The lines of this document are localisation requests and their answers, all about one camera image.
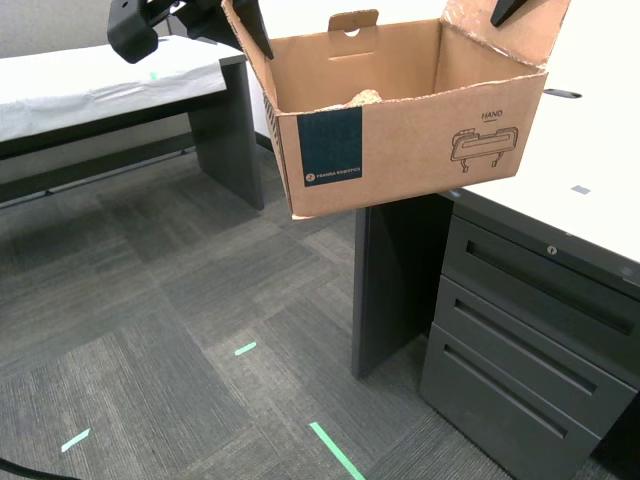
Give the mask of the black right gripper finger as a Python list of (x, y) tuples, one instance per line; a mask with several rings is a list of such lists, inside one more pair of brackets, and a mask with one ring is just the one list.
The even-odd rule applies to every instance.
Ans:
[(490, 17), (491, 24), (498, 28), (514, 15), (527, 0), (498, 0)]

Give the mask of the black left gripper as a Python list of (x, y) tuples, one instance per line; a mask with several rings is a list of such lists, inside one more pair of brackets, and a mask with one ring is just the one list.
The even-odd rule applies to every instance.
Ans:
[[(159, 44), (154, 27), (170, 14), (171, 0), (112, 0), (107, 39), (112, 49), (129, 64), (136, 64), (153, 53)], [(269, 59), (274, 59), (258, 0), (234, 0), (236, 14), (247, 32)], [(205, 38), (241, 49), (220, 0), (182, 1), (173, 11), (191, 39)]]

